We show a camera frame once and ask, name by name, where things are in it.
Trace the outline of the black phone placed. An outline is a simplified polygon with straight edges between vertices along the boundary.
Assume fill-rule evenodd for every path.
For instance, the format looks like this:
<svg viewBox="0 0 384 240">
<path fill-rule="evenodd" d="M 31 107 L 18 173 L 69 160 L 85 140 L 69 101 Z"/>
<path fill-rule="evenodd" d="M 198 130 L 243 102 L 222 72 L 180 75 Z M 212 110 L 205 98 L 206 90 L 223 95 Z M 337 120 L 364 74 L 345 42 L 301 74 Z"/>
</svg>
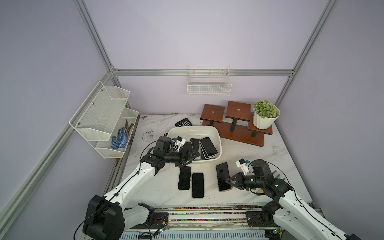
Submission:
<svg viewBox="0 0 384 240">
<path fill-rule="evenodd" d="M 192 174 L 192 198 L 203 198 L 205 196 L 204 174 Z"/>
<path fill-rule="evenodd" d="M 191 167 L 182 167 L 180 168 L 179 181 L 178 181 L 178 190 L 188 191 L 191 186 Z"/>
<path fill-rule="evenodd" d="M 228 163 L 221 163 L 216 166 L 218 189 L 220 192 L 229 191 L 232 189 L 232 185 L 228 184 L 226 180 L 230 177 Z"/>
</svg>

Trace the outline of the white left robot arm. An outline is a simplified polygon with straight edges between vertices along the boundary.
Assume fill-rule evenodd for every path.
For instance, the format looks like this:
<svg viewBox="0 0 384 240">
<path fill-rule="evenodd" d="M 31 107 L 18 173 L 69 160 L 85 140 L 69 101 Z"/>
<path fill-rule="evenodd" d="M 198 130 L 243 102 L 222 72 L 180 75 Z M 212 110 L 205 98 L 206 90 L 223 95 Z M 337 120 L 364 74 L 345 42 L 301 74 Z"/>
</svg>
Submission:
<svg viewBox="0 0 384 240">
<path fill-rule="evenodd" d="M 193 145 L 177 145 L 176 140 L 159 137 L 154 147 L 145 147 L 139 165 L 122 183 L 103 196 L 91 198 L 78 228 L 93 240 L 118 240 L 132 227 L 150 228 L 155 222 L 155 209 L 145 203 L 128 209 L 132 197 L 166 164 L 182 168 L 198 157 L 200 152 Z"/>
</svg>

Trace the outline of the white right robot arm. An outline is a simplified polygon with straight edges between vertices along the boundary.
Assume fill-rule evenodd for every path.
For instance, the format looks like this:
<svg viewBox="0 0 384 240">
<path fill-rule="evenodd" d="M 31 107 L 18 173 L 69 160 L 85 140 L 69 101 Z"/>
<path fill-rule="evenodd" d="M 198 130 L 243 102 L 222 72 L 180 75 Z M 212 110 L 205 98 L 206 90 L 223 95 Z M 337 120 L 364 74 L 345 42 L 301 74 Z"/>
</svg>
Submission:
<svg viewBox="0 0 384 240">
<path fill-rule="evenodd" d="M 262 190 L 271 199 L 261 211 L 248 216 L 249 225 L 276 225 L 298 240 L 357 240 L 348 235 L 307 204 L 288 180 L 277 178 L 265 160 L 236 162 L 241 172 L 226 179 L 226 183 L 242 191 Z"/>
</svg>

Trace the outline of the white case phone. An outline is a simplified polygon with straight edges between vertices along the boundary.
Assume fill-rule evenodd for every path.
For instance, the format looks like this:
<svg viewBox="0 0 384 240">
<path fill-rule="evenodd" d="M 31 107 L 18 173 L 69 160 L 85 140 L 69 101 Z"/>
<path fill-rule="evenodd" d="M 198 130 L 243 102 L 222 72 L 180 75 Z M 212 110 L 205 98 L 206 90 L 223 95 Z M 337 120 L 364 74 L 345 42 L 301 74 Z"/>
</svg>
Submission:
<svg viewBox="0 0 384 240">
<path fill-rule="evenodd" d="M 191 138 L 190 142 L 192 144 L 193 150 L 195 152 L 199 152 L 199 150 L 200 150 L 200 140 L 199 139 L 195 139 L 195 138 Z"/>
</svg>

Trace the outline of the blue case phone large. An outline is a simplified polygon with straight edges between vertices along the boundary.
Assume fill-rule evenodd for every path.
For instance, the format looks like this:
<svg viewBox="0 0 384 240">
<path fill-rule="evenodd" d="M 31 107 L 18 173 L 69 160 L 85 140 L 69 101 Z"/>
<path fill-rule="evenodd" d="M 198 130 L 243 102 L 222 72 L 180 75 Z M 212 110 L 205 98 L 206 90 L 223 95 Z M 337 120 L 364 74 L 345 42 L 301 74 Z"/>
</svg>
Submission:
<svg viewBox="0 0 384 240">
<path fill-rule="evenodd" d="M 214 158 L 218 154 L 218 150 L 209 137 L 200 139 L 200 147 L 205 159 Z"/>
</svg>

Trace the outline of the white plastic storage box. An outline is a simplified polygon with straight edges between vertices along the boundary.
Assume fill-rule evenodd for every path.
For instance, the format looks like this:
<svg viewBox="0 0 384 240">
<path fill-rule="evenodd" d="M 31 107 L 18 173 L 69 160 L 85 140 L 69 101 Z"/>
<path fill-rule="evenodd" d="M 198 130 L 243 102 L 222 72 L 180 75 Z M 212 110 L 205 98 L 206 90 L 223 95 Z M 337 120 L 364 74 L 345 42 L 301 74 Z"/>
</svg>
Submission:
<svg viewBox="0 0 384 240">
<path fill-rule="evenodd" d="M 212 162 L 218 160 L 222 155 L 222 143 L 218 130 L 212 126 L 188 126 L 188 127 L 177 127 L 172 128 L 168 132 L 168 137 L 173 139 L 181 137 L 189 142 L 190 139 L 202 139 L 209 137 L 215 146 L 218 153 L 214 158 L 203 160 L 203 162 Z"/>
</svg>

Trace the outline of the blue yellow toy fork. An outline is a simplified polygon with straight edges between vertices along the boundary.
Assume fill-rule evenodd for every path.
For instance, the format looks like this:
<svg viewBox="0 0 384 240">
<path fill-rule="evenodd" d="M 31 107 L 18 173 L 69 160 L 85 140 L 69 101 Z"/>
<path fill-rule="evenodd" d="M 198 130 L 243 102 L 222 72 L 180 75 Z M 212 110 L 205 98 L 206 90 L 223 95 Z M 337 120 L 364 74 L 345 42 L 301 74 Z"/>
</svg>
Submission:
<svg viewBox="0 0 384 240">
<path fill-rule="evenodd" d="M 261 183 L 260 187 L 256 191 L 257 196 L 267 195 L 272 198 L 279 196 L 286 190 L 285 179 L 281 179 L 280 174 L 274 176 L 275 173 L 276 171 L 257 177 L 257 181 Z"/>
</svg>

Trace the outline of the black slotted tray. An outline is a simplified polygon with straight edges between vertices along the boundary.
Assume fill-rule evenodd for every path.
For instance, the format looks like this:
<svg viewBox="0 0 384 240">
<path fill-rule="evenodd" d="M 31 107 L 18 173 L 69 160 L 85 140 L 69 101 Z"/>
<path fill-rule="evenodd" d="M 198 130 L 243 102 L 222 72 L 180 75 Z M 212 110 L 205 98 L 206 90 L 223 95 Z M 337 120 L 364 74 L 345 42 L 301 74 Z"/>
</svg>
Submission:
<svg viewBox="0 0 384 240">
<path fill-rule="evenodd" d="M 188 118 L 184 118 L 178 122 L 175 123 L 175 127 L 189 127 L 192 126 L 193 124 Z"/>
</svg>

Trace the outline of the brown wooden tiered stand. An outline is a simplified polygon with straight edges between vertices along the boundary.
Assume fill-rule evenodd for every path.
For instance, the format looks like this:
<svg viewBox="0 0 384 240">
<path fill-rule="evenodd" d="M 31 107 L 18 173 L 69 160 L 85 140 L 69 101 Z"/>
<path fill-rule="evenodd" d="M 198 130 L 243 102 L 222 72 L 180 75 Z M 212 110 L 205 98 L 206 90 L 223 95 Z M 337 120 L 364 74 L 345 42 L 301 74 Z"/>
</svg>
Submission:
<svg viewBox="0 0 384 240">
<path fill-rule="evenodd" d="M 226 108 L 205 104 L 201 120 L 203 126 L 215 127 L 221 138 L 263 147 L 264 135 L 272 135 L 273 127 L 257 128 L 253 116 L 250 104 L 229 101 Z"/>
</svg>

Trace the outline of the white ribbed plant pot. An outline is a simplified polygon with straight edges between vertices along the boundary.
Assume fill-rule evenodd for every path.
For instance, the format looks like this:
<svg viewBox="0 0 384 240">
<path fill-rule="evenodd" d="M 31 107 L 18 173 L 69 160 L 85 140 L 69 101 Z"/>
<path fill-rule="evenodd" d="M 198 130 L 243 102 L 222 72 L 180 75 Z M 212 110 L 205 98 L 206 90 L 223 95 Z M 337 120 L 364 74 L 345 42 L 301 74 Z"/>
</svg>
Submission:
<svg viewBox="0 0 384 240">
<path fill-rule="evenodd" d="M 269 128 L 273 122 L 278 118 L 261 118 L 259 115 L 255 114 L 254 113 L 254 117 L 253 117 L 253 124 L 254 126 L 256 126 L 258 129 L 261 129 L 261 130 L 266 130 L 267 128 Z"/>
</svg>

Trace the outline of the blue toy in shelf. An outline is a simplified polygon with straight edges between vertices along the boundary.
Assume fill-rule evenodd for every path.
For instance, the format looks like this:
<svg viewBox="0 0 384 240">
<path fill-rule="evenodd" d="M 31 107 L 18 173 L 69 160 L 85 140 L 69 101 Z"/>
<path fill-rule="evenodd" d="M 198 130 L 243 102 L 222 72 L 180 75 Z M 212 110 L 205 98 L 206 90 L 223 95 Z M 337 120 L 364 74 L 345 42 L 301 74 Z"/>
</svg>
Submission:
<svg viewBox="0 0 384 240">
<path fill-rule="evenodd" d="M 114 150 L 124 149 L 128 144 L 127 128 L 123 127 L 118 131 L 117 136 L 112 137 L 111 148 Z"/>
</svg>

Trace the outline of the green artificial plant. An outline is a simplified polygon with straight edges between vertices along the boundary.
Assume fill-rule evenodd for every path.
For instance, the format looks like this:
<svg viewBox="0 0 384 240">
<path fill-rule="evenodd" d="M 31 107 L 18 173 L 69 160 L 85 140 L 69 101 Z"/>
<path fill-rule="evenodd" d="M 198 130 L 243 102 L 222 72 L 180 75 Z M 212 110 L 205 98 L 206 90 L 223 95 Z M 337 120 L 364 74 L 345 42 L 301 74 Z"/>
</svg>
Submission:
<svg viewBox="0 0 384 240">
<path fill-rule="evenodd" d="M 253 104 L 255 114 L 261 118 L 276 118 L 280 115 L 279 109 L 266 100 L 260 100 Z"/>
</svg>

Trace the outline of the white mesh upper shelf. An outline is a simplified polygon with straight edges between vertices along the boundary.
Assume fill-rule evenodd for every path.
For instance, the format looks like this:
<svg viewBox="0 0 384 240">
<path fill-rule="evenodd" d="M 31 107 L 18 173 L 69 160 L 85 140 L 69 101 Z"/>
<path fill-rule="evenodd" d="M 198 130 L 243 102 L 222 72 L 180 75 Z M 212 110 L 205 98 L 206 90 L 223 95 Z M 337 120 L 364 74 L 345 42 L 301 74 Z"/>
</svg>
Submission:
<svg viewBox="0 0 384 240">
<path fill-rule="evenodd" d="M 69 125 L 88 142 L 108 141 L 130 93 L 128 90 L 98 82 L 70 119 Z"/>
</svg>

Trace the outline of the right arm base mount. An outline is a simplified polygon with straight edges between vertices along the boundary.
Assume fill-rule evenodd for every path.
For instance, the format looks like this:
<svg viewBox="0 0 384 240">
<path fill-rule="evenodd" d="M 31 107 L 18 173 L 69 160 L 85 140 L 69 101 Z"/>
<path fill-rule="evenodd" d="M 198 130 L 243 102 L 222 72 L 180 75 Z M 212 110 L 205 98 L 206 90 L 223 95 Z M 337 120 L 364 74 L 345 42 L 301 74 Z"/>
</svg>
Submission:
<svg viewBox="0 0 384 240">
<path fill-rule="evenodd" d="M 247 211 L 246 220 L 250 228 L 260 227 L 277 227 L 273 216 L 275 212 L 268 209 L 260 211 Z"/>
</svg>

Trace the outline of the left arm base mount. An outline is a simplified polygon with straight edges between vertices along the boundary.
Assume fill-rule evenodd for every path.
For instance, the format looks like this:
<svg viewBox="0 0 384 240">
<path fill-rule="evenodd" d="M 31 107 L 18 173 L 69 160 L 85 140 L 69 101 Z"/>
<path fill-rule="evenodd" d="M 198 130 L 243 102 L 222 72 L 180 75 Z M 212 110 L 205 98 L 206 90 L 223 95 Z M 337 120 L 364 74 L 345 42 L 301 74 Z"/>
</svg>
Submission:
<svg viewBox="0 0 384 240">
<path fill-rule="evenodd" d="M 132 227 L 132 230 L 138 230 L 138 229 L 160 229 L 164 227 L 167 222 L 169 221 L 169 213 L 168 212 L 159 212 L 157 210 L 150 211 L 149 218 L 140 225 L 136 225 Z"/>
</svg>

